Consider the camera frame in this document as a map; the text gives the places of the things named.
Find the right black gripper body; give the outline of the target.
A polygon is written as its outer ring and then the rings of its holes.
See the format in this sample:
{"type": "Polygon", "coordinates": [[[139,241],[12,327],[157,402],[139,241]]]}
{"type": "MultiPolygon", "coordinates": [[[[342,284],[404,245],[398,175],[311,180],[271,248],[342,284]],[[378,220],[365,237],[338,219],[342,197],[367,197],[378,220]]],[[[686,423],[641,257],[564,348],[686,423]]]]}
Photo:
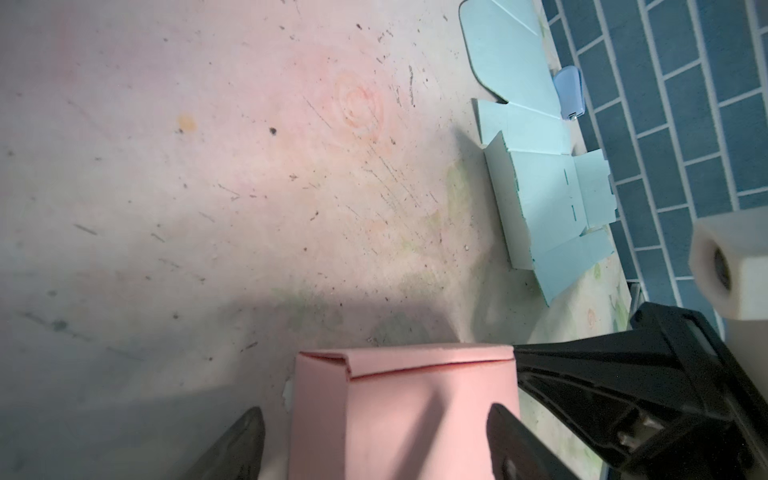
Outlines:
{"type": "Polygon", "coordinates": [[[638,414],[623,425],[623,472],[646,479],[764,479],[767,403],[698,312],[646,302],[648,335],[629,376],[638,414]]]}

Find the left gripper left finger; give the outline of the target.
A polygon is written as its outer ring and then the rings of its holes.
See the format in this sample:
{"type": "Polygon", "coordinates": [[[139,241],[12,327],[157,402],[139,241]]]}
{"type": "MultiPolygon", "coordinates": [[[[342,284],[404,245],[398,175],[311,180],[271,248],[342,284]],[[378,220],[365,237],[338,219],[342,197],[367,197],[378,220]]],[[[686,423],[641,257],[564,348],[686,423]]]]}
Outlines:
{"type": "Polygon", "coordinates": [[[265,436],[262,410],[252,407],[180,479],[256,480],[261,470],[265,436]]]}

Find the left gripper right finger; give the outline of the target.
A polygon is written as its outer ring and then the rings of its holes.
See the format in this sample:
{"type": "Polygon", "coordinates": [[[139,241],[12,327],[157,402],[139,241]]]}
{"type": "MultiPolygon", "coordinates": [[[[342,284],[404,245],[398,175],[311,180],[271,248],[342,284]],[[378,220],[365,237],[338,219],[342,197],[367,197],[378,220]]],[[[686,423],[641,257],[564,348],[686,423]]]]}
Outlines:
{"type": "Polygon", "coordinates": [[[495,479],[578,479],[502,404],[491,405],[486,436],[495,479]]]}

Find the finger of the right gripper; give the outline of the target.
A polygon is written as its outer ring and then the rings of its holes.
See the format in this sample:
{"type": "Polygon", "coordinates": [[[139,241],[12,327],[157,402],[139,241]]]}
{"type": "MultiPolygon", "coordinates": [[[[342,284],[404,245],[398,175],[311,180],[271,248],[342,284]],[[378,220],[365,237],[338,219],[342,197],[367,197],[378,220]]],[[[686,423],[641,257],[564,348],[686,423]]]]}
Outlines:
{"type": "Polygon", "coordinates": [[[681,371],[661,334],[517,345],[518,384],[603,461],[637,468],[681,436],[681,371]]]}

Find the pink paper box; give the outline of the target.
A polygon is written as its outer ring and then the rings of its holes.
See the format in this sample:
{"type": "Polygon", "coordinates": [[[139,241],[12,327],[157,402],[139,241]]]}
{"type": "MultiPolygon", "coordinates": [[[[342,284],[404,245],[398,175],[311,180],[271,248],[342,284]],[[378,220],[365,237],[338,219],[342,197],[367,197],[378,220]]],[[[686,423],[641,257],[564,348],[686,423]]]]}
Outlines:
{"type": "Polygon", "coordinates": [[[491,407],[519,412],[510,346],[424,344],[296,357],[291,479],[491,479],[491,407]]]}

